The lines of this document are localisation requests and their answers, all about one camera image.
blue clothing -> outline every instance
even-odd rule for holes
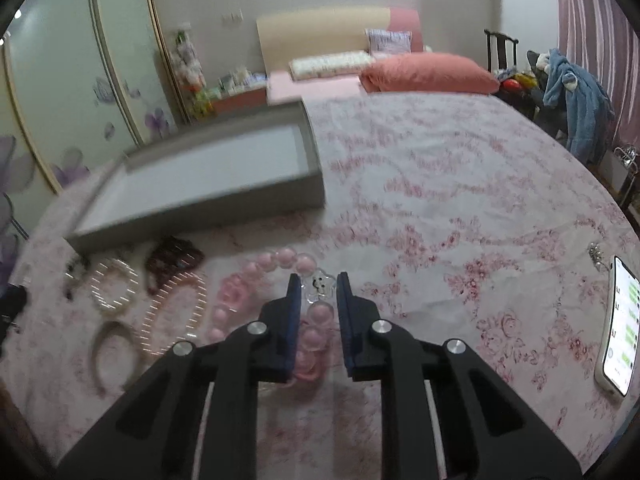
[[[606,148],[609,121],[615,117],[609,96],[593,75],[570,63],[556,48],[549,52],[549,66],[543,103],[555,108],[564,91],[569,134],[566,148],[583,164],[599,159]],[[565,89],[564,84],[572,82],[577,88]]]

phone screen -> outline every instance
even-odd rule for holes
[[[640,283],[614,258],[615,284],[609,343],[604,357],[604,375],[626,395],[634,371],[640,330]]]

open box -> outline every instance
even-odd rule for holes
[[[80,254],[324,206],[302,101],[229,114],[126,153],[66,236]]]

silver screw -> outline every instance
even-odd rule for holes
[[[179,355],[180,357],[189,355],[193,350],[193,345],[188,341],[178,341],[174,345],[174,354]]]
[[[378,332],[379,334],[386,334],[391,330],[392,325],[386,319],[379,319],[372,323],[371,328],[373,329],[373,332]]]
[[[466,350],[466,345],[460,339],[452,339],[447,342],[447,350],[452,354],[462,354]]]
[[[261,321],[254,321],[246,326],[247,332],[252,335],[260,335],[267,332],[267,326]]]

pink striped curtain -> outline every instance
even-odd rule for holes
[[[615,0],[558,0],[559,49],[609,93],[615,144],[640,147],[640,40]]]

